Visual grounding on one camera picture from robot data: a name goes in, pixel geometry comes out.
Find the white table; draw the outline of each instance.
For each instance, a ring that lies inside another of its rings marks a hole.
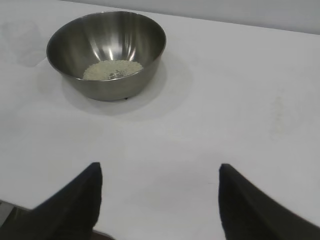
[[[113,9],[3,2],[0,29],[33,25],[41,54],[68,21]],[[21,62],[2,31],[0,199],[33,208],[99,161],[96,230],[223,240],[218,169],[230,163],[320,226],[320,36],[142,14],[167,34],[163,61],[144,92],[113,103],[85,98],[46,59]]]

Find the gray wall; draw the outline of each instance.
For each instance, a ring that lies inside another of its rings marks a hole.
[[[320,34],[320,0],[72,0],[102,6]]]

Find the metal bowl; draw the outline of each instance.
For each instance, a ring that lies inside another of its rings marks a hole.
[[[152,19],[126,11],[98,12],[61,27],[48,42],[50,64],[85,96],[114,101],[138,94],[152,79],[166,34]],[[139,62],[143,69],[110,80],[84,80],[86,68],[104,60]]]

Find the rice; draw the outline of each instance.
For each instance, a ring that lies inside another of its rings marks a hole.
[[[136,61],[105,60],[89,66],[83,73],[85,80],[110,80],[134,74],[143,69]]]

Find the uncooked rice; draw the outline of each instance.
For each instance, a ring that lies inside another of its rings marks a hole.
[[[105,60],[89,66],[83,73],[84,80],[111,80],[134,74],[143,69],[136,61]]]

